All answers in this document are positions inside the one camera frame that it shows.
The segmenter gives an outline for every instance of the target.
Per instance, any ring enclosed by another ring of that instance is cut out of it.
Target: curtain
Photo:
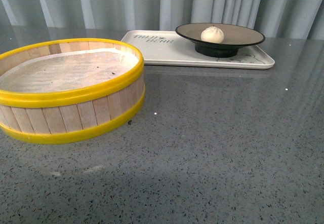
[[[0,25],[175,30],[213,22],[324,40],[323,0],[0,0]]]

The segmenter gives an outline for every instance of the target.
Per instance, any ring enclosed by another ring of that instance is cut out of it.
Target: dark plate
[[[201,33],[210,26],[216,26],[224,32],[222,43],[209,43],[200,39]],[[176,33],[195,43],[195,50],[210,57],[228,58],[237,54],[239,48],[260,44],[265,36],[253,29],[238,25],[219,23],[191,23],[180,25]]]

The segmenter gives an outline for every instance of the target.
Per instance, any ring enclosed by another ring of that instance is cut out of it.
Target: wooden slat
[[[76,104],[61,106],[60,110],[67,132],[83,129]]]
[[[102,43],[102,48],[113,48],[113,43]]]
[[[141,77],[138,78],[135,82],[135,93],[136,93],[136,100],[138,101],[142,95],[142,88],[141,88]]]
[[[123,52],[127,52],[127,47],[126,46],[120,46],[120,50]]]
[[[89,42],[89,49],[105,48],[105,43],[102,42]]]
[[[73,42],[73,43],[70,43],[70,47],[71,47],[71,51],[72,51],[72,52],[75,52],[75,51],[81,51],[81,48],[80,48],[80,42]]]
[[[129,54],[133,54],[134,56],[136,54],[136,52],[133,49],[129,48],[129,47],[126,47],[126,52],[128,52]]]
[[[144,85],[144,75],[141,74],[141,76],[138,78],[138,82],[137,82],[137,96],[138,96],[138,100],[143,95],[144,86],[145,86]]]
[[[9,123],[6,119],[6,116],[4,115],[4,113],[1,110],[1,106],[0,106],[0,123],[2,123],[3,125],[9,127]]]
[[[129,87],[125,87],[119,91],[120,106],[123,113],[128,111],[132,107],[131,96]]]
[[[110,118],[111,119],[117,118],[123,113],[122,107],[120,105],[121,101],[120,101],[119,91],[108,95],[107,99],[108,99],[108,106],[110,111]]]
[[[60,43],[59,45],[60,45],[60,50],[62,53],[71,52],[70,43]]]
[[[86,101],[77,105],[81,118],[82,127],[84,129],[97,125],[96,113],[92,101]]]
[[[29,54],[27,51],[13,54],[9,57],[6,57],[0,60],[0,76],[2,76],[5,72],[17,65],[29,60]]]
[[[138,58],[138,60],[140,59],[140,54],[136,53],[135,56]]]
[[[66,133],[66,128],[59,107],[43,108],[46,122],[52,134]]]
[[[31,125],[26,109],[20,107],[12,107],[11,109],[16,117],[21,132],[34,133],[34,129]]]
[[[21,131],[19,124],[16,120],[16,117],[15,117],[14,113],[12,112],[11,107],[1,105],[1,111],[5,115],[5,118],[8,121],[9,127],[14,130]]]
[[[101,97],[93,101],[98,125],[110,121],[110,113],[107,97]]]
[[[61,48],[59,44],[51,44],[49,45],[50,53],[51,54],[58,54],[61,53]]]
[[[113,47],[116,48],[117,50],[120,50],[120,45],[119,44],[114,44]]]
[[[29,59],[41,57],[38,48],[28,49]]]
[[[36,134],[50,134],[43,110],[41,108],[27,108],[31,125]]]
[[[80,51],[89,50],[89,43],[88,42],[80,42],[79,46],[80,46]]]
[[[138,85],[137,84],[138,83],[137,83],[137,80],[136,80],[136,81],[134,81],[133,83],[131,83],[129,85],[130,98],[131,98],[131,104],[132,105],[135,105],[136,102],[138,102],[138,93],[137,93],[137,91],[138,91],[138,89],[137,89]]]
[[[49,46],[42,46],[38,47],[37,49],[41,57],[51,54]]]

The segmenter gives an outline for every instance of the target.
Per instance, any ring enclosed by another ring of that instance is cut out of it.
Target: black plate base
[[[195,43],[194,49],[206,56],[216,57],[216,58],[229,58],[233,57],[237,54],[238,48],[215,48],[215,47],[208,47],[206,45]]]

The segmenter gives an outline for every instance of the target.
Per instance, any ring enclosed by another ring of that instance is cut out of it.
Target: tray logo
[[[172,43],[174,40],[169,40],[163,36],[155,35],[134,35],[133,38],[145,39],[147,43]]]

